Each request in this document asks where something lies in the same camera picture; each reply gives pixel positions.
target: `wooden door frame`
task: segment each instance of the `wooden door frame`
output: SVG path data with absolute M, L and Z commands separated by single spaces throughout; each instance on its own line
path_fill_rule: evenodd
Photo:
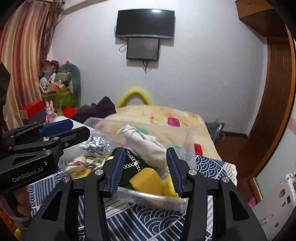
M 283 120 L 281 122 L 280 128 L 278 130 L 278 133 L 276 134 L 276 137 L 275 137 L 272 145 L 270 146 L 269 150 L 267 151 L 267 153 L 265 154 L 263 159 L 259 162 L 259 164 L 256 166 L 256 168 L 252 172 L 251 176 L 248 178 L 251 189 L 254 192 L 257 203 L 262 201 L 262 196 L 260 194 L 260 191 L 258 190 L 258 186 L 257 186 L 254 178 L 256 178 L 256 176 L 258 176 L 258 174 L 261 172 L 263 167 L 270 160 L 270 158 L 272 157 L 273 153 L 275 152 L 278 144 L 280 143 L 280 141 L 284 135 L 284 132 L 287 128 L 287 125 L 288 125 L 288 122 L 289 122 L 289 119 L 291 116 L 291 112 L 293 109 L 293 105 L 294 105 L 295 83 L 296 83 L 295 43 L 294 43 L 294 39 L 292 38 L 292 35 L 291 35 L 289 29 L 287 28 L 287 26 L 286 26 L 286 29 L 287 29 L 287 33 L 288 33 L 290 49 L 291 49 L 291 58 L 292 58 L 291 89 L 290 89 L 290 93 L 289 93 L 289 98 L 288 98 L 288 103 L 286 106 L 285 114 L 284 114 Z

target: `television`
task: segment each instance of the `television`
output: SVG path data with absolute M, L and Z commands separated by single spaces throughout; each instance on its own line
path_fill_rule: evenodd
M 159 39 L 129 38 L 126 59 L 158 60 Z
M 119 10 L 116 37 L 173 39 L 175 11 L 162 9 Z

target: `silver foil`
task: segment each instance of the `silver foil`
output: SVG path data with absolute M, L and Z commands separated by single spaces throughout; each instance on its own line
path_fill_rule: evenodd
M 91 156 L 95 157 L 110 156 L 116 148 L 115 145 L 107 140 L 105 135 L 99 132 L 92 134 L 91 137 L 87 141 L 82 142 L 79 147 L 83 150 L 87 150 Z

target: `curtain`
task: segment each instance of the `curtain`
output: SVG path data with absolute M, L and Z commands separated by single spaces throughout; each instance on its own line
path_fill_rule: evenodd
M 11 74 L 3 109 L 8 129 L 23 125 L 19 110 L 41 99 L 39 76 L 61 13 L 59 1 L 26 1 L 0 32 L 0 61 Z

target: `tablecloth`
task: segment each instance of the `tablecloth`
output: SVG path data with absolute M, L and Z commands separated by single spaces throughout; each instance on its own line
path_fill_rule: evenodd
M 205 177 L 220 179 L 228 176 L 236 183 L 236 171 L 233 165 L 203 156 L 196 156 L 197 170 Z M 64 177 L 58 172 L 28 186 L 31 215 L 34 216 L 55 185 Z M 79 198 L 79 240 L 84 238 L 83 196 Z M 185 213 L 174 210 L 161 210 L 126 203 L 117 199 L 104 200 L 109 233 L 115 240 L 179 240 Z M 205 240 L 212 240 L 213 198 L 208 196 L 207 232 Z

